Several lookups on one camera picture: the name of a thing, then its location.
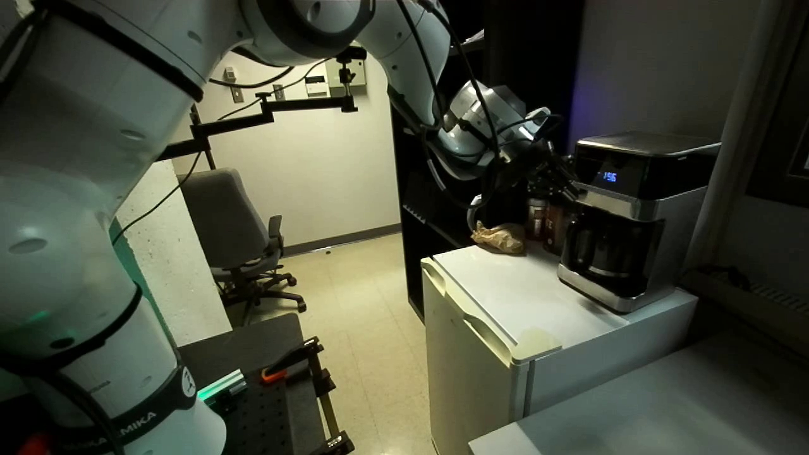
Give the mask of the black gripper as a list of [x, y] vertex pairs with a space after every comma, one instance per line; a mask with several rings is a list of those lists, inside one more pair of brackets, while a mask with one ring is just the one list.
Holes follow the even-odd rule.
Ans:
[[547, 148], [530, 148], [512, 162], [495, 160], [484, 189], [487, 222], [523, 222], [531, 200], [547, 200], [564, 208], [579, 204], [584, 193], [564, 171], [564, 162]]

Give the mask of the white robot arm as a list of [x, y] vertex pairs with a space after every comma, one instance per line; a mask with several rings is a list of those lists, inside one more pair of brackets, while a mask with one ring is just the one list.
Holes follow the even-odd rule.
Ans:
[[47, 407], [63, 455], [224, 455], [153, 297], [116, 252], [121, 208], [220, 61], [301, 66], [361, 45], [428, 144], [489, 163], [551, 110], [437, 79], [458, 47], [440, 0], [28, 0], [4, 29], [0, 354]]

